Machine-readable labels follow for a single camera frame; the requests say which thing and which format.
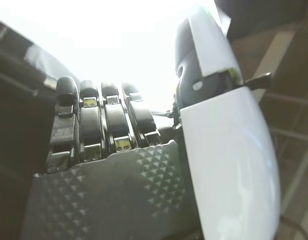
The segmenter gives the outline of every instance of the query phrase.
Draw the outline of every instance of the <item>wire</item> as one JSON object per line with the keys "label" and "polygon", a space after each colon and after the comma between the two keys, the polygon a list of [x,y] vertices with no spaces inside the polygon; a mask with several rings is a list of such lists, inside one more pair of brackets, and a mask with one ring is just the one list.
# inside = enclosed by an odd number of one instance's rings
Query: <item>wire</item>
{"label": "wire", "polygon": [[308,240],[308,233],[298,223],[290,220],[283,215],[280,216],[280,222],[286,226],[296,229],[304,237],[305,240]]}

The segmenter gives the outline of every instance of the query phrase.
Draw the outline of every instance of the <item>white strip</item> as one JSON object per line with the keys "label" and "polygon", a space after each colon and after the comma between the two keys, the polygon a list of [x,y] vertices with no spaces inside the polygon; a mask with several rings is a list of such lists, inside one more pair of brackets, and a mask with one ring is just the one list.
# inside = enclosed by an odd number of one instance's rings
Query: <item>white strip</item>
{"label": "white strip", "polygon": [[287,210],[308,167],[308,148],[282,201],[282,214]]}
{"label": "white strip", "polygon": [[[302,227],[308,233],[308,210],[302,220]],[[294,238],[294,240],[304,240],[304,237],[298,232]]]}
{"label": "white strip", "polygon": [[[272,43],[268,47],[261,63],[259,64],[254,77],[265,73],[272,73],[272,75],[275,74],[294,35],[295,31],[279,31],[276,33]],[[264,93],[264,89],[253,91],[253,95],[258,102],[261,100]]]}

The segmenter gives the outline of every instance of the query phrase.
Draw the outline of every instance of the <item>bright white light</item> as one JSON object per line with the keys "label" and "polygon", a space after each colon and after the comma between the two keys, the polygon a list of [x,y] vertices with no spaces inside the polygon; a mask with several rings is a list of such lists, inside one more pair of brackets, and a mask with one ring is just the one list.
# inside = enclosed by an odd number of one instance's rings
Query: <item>bright white light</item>
{"label": "bright white light", "polygon": [[136,84],[152,109],[171,108],[177,25],[192,0],[5,0],[0,20],[81,80]]}

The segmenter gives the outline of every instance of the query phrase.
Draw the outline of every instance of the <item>black cable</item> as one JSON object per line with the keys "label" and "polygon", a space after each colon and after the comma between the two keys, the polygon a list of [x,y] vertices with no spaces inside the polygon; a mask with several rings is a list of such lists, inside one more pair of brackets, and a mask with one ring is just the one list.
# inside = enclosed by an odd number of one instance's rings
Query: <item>black cable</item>
{"label": "black cable", "polygon": [[304,230],[302,226],[300,226],[296,222],[282,215],[280,216],[280,222],[286,226],[296,229],[304,237],[305,240],[308,240],[308,233]]}

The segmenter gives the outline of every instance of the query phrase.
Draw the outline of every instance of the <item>robotic hand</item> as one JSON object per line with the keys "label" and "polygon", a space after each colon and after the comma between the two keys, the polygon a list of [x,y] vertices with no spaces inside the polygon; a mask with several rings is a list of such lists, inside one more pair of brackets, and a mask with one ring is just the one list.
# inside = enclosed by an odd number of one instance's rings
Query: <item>robotic hand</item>
{"label": "robotic hand", "polygon": [[163,142],[137,88],[57,82],[46,173],[21,239],[272,240],[278,171],[264,118],[215,21],[196,8],[176,41],[176,139]]}

